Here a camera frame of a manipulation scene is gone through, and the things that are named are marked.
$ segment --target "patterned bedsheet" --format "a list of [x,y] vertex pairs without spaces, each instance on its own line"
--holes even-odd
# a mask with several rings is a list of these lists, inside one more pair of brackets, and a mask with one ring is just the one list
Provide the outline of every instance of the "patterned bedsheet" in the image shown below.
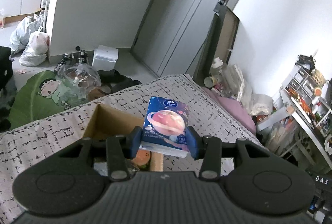
[[[237,138],[244,137],[260,144],[254,135],[219,107],[189,76],[159,78],[0,134],[0,223],[10,223],[21,213],[11,190],[16,176],[80,139],[98,103],[144,117],[151,96],[187,103],[189,125],[202,136],[217,136],[223,142],[235,142]],[[165,155],[164,170],[197,172],[201,162],[194,161],[189,155],[184,159]],[[222,160],[223,175],[233,168],[232,159]]]

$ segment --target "open cardboard box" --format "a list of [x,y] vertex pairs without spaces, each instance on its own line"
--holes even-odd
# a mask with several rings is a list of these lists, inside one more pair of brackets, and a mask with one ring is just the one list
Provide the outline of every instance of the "open cardboard box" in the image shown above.
[[[105,140],[116,134],[128,135],[135,126],[142,127],[144,118],[117,110],[111,106],[98,104],[83,137]],[[150,171],[163,171],[164,155],[151,152]]]

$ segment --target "cartoon rug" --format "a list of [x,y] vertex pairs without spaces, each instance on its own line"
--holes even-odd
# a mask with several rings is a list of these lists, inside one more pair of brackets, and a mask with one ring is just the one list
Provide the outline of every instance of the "cartoon rug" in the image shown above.
[[69,85],[57,80],[53,71],[37,73],[16,95],[8,117],[11,129],[89,102],[79,97]]

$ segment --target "vinda logo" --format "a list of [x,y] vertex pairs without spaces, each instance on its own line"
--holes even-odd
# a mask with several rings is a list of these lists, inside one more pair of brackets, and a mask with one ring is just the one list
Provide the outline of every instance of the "vinda logo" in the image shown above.
[[176,107],[178,104],[174,101],[174,100],[171,100],[171,99],[166,99],[164,101],[164,105],[166,107]]

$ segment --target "blue tissue package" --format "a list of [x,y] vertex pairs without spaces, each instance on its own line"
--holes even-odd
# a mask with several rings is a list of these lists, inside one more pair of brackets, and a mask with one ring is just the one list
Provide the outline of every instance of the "blue tissue package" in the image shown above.
[[184,158],[188,105],[163,97],[151,97],[143,125],[141,148]]

